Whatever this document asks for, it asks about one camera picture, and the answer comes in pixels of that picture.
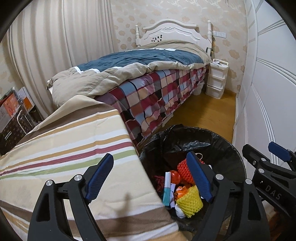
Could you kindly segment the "yellow foam fruit net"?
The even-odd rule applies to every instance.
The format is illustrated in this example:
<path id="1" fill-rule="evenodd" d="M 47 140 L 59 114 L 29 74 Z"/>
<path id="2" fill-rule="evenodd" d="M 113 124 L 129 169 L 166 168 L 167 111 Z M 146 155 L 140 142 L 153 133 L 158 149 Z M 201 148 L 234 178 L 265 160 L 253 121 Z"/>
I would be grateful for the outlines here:
<path id="1" fill-rule="evenodd" d="M 185 217 L 191 218 L 203 208 L 203 202 L 196 185 L 188 188 L 186 194 L 176 200 Z"/>

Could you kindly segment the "orange snack wrapper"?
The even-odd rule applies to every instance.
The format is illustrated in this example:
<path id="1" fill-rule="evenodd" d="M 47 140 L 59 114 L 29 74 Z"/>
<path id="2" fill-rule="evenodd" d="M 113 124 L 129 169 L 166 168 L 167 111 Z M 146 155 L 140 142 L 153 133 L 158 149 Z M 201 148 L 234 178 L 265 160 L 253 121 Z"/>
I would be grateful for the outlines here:
<path id="1" fill-rule="evenodd" d="M 174 192 L 174 199 L 177 201 L 188 193 L 188 188 L 186 186 L 178 186 Z"/>

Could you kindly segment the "red foam fruit net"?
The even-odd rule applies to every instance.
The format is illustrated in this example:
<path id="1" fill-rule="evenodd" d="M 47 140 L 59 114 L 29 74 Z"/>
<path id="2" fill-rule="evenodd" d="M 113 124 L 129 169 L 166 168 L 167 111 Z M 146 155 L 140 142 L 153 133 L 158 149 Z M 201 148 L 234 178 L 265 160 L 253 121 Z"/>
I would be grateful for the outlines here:
<path id="1" fill-rule="evenodd" d="M 192 174 L 188 168 L 187 165 L 187 160 L 184 159 L 183 161 L 181 161 L 178 165 L 177 165 L 177 172 L 179 173 L 181 179 L 182 179 L 182 183 L 184 184 L 195 184 L 195 181 L 192 177 Z"/>

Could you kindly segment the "orange plastic bag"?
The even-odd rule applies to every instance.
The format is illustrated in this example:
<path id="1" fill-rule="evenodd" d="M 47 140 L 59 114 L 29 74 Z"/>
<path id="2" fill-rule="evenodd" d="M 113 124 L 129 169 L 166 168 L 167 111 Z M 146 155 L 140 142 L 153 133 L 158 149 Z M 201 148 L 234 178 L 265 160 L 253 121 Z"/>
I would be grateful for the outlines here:
<path id="1" fill-rule="evenodd" d="M 180 184 L 182 180 L 180 174 L 175 170 L 171 170 L 170 173 L 171 173 L 171 183 L 175 185 Z"/>

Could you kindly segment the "white plastic bag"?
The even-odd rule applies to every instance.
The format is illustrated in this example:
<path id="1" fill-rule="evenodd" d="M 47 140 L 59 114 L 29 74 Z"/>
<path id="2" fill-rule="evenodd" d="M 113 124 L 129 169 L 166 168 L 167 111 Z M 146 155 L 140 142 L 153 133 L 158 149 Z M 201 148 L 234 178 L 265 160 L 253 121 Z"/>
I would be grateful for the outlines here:
<path id="1" fill-rule="evenodd" d="M 178 204 L 175 204 L 175 212 L 178 218 L 180 219 L 184 219 L 186 217 L 186 215 L 184 214 L 184 212 L 182 211 L 182 209 L 178 206 Z"/>

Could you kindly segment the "teal cream tube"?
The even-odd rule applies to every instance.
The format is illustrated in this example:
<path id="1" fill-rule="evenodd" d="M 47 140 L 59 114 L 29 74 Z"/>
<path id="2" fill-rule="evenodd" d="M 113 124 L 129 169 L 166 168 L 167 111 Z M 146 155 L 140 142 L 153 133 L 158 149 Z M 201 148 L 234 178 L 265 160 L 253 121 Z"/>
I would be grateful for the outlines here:
<path id="1" fill-rule="evenodd" d="M 171 173 L 165 173 L 163 205 L 170 206 L 170 192 L 171 192 Z"/>

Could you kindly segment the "white toothpaste tube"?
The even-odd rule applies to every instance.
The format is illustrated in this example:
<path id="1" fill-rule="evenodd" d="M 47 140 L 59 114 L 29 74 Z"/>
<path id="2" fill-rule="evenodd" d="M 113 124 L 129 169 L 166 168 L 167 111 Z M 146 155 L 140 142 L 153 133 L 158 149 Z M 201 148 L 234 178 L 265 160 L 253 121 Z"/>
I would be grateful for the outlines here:
<path id="1" fill-rule="evenodd" d="M 175 187 L 176 185 L 174 183 L 171 183 L 170 185 L 170 208 L 175 208 Z"/>

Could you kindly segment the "dark red ribbon bundle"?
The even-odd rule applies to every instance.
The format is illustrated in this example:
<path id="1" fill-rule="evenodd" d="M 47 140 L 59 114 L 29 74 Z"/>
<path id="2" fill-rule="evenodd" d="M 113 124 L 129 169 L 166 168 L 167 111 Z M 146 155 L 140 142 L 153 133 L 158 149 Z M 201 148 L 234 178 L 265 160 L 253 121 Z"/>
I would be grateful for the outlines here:
<path id="1" fill-rule="evenodd" d="M 164 176 L 152 176 L 152 184 L 156 192 L 161 193 L 164 190 L 165 177 Z"/>

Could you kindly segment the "white bucket under bed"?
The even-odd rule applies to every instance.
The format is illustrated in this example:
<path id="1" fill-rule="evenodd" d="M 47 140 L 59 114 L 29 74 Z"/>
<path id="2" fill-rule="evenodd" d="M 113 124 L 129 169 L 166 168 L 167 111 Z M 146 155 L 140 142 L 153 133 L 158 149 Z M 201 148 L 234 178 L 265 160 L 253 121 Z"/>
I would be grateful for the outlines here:
<path id="1" fill-rule="evenodd" d="M 201 94 L 203 86 L 204 86 L 205 82 L 201 81 L 198 83 L 196 89 L 193 91 L 193 95 L 198 96 Z"/>

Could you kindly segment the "white drawer unit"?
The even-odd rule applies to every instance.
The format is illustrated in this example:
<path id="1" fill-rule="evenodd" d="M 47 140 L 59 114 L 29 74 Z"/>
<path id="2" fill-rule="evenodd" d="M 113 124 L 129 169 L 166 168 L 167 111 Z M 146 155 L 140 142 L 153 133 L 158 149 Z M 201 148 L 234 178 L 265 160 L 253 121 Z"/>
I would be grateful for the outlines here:
<path id="1" fill-rule="evenodd" d="M 229 63 L 219 59 L 213 59 L 209 66 L 206 94 L 221 99 L 226 85 Z"/>

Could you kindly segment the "plaid bed sheet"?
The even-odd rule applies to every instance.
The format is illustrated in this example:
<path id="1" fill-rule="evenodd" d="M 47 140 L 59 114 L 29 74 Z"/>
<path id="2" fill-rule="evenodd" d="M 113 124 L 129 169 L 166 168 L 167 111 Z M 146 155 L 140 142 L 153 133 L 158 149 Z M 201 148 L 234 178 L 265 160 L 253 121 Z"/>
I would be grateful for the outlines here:
<path id="1" fill-rule="evenodd" d="M 133 144 L 138 146 L 193 94 L 206 70 L 154 71 L 126 80 L 95 100 L 119 111 Z"/>

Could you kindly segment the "white orange box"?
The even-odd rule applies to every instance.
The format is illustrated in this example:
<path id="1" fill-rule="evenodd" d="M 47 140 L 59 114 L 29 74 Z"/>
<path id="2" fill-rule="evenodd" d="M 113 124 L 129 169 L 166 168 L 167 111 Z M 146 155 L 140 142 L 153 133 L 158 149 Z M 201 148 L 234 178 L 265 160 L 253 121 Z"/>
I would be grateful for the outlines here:
<path id="1" fill-rule="evenodd" d="M 24 86 L 18 91 L 18 96 L 23 101 L 27 112 L 30 112 L 34 108 L 35 104 Z"/>

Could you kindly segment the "cardboard box with labels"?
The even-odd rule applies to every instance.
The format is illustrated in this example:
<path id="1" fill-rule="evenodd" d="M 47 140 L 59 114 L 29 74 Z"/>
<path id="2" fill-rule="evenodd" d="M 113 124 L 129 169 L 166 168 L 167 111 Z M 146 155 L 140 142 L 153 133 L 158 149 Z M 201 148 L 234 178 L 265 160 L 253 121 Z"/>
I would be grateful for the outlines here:
<path id="1" fill-rule="evenodd" d="M 14 93 L 11 93 L 8 97 L 1 101 L 0 132 L 2 132 L 8 125 L 14 114 L 18 111 L 19 106 L 19 102 Z"/>

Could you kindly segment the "white bed headboard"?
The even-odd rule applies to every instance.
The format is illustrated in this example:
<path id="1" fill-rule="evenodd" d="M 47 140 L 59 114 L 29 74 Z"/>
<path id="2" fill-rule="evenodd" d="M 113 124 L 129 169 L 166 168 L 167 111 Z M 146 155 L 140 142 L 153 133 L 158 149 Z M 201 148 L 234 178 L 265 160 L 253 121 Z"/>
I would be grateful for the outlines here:
<path id="1" fill-rule="evenodd" d="M 145 33 L 140 36 L 139 26 L 135 26 L 135 43 L 143 46 L 159 43 L 164 40 L 180 40 L 194 43 L 204 50 L 212 48 L 212 24 L 207 21 L 207 37 L 202 37 L 197 24 L 183 23 L 174 19 L 163 19 L 151 26 L 144 27 Z"/>

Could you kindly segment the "cream curtain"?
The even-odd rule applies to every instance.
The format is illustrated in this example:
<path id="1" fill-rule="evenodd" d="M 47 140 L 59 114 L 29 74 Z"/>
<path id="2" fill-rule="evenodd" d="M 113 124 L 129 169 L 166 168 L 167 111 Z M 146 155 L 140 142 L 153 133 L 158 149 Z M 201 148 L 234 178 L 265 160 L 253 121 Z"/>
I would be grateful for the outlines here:
<path id="1" fill-rule="evenodd" d="M 16 71 L 43 118 L 53 111 L 47 81 L 118 51 L 110 1 L 31 1 L 8 30 Z"/>

